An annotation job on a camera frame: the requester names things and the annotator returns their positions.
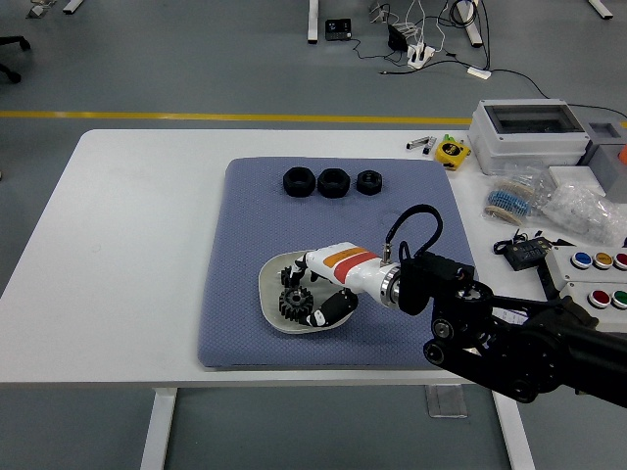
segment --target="black gear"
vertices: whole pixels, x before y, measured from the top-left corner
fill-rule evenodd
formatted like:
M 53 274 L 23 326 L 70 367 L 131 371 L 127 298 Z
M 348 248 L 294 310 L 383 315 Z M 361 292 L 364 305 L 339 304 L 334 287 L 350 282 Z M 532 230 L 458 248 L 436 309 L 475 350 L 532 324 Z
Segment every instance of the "black gear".
M 314 296 L 304 287 L 285 289 L 278 298 L 278 309 L 288 320 L 298 321 L 314 310 Z
M 281 271 L 281 284 L 285 289 L 298 286 L 300 279 L 291 279 L 292 266 L 287 266 Z

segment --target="yellow tool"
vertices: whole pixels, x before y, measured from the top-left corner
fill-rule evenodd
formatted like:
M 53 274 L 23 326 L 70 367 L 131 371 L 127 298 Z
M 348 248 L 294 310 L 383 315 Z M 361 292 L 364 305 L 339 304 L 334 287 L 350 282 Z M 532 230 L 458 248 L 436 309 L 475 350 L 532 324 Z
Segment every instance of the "yellow tool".
M 469 148 L 446 134 L 435 151 L 435 160 L 444 165 L 444 168 L 455 171 L 468 155 L 470 155 Z

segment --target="yellow button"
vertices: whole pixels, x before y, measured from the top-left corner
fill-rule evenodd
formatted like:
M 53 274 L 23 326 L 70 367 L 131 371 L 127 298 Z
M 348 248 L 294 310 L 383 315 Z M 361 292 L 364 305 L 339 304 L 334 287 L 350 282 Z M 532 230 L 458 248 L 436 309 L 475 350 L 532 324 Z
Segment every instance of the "yellow button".
M 600 269 L 609 269 L 611 267 L 612 257 L 607 253 L 597 253 L 595 255 L 595 266 Z

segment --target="red stripe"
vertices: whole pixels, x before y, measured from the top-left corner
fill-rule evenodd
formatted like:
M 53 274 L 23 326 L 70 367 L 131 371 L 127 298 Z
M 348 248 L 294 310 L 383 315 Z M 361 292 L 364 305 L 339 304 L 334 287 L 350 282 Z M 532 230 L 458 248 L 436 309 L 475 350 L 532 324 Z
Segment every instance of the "red stripe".
M 346 281 L 346 276 L 349 274 L 349 271 L 353 269 L 358 264 L 362 264 L 369 259 L 377 258 L 377 255 L 373 252 L 365 252 L 360 253 L 359 255 L 355 255 L 352 258 L 344 259 L 337 266 L 335 266 L 335 270 L 333 271 L 333 275 L 335 278 L 340 281 L 342 284 Z

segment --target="gray floor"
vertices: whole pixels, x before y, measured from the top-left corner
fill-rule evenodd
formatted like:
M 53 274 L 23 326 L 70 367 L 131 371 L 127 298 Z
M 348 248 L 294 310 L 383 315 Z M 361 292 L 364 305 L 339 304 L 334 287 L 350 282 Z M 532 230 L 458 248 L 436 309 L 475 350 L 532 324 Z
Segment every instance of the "gray floor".
M 385 26 L 367 21 L 369 2 L 322 3 L 322 19 L 353 20 L 363 56 L 389 53 Z M 392 11 L 404 18 L 409 4 L 392 2 Z M 424 0 L 428 14 L 437 14 L 442 4 Z M 585 0 L 486 0 L 492 68 L 525 73 L 547 95 L 569 103 L 627 112 L 627 4 L 605 4 L 615 15 L 611 21 L 601 20 Z M 459 65 L 443 64 L 382 75 L 400 69 L 382 59 L 360 60 L 355 42 L 311 46 L 306 0 L 85 0 L 73 16 L 65 16 L 63 6 L 62 0 L 44 18 L 26 20 L 28 2 L 2 2 L 0 34 L 22 34 L 32 50 L 0 47 L 0 63 L 23 75 L 17 85 L 0 76 L 0 114 L 470 118 L 480 99 L 540 97 L 512 73 L 495 72 L 483 81 Z M 414 7 L 410 19 L 418 18 Z M 470 48 L 462 31 L 446 33 L 449 52 L 483 67 L 483 51 Z M 440 41 L 433 24 L 426 34 L 427 42 Z M 580 118 L 622 118 L 585 108 L 575 112 Z M 21 116 L 30 117 L 0 117 L 0 293 L 87 130 L 446 128 L 429 122 Z M 471 419 L 452 428 L 425 417 L 420 388 L 182 391 L 167 467 L 507 468 L 489 394 L 469 388 L 467 395 Z M 317 413 L 320 403 L 326 404 Z M 137 468 L 151 405 L 144 390 L 2 390 L 0 468 Z M 286 407 L 289 413 L 282 413 Z M 624 409 L 559 390 L 521 412 L 538 468 L 624 468 Z M 327 452 L 312 450 L 320 442 Z

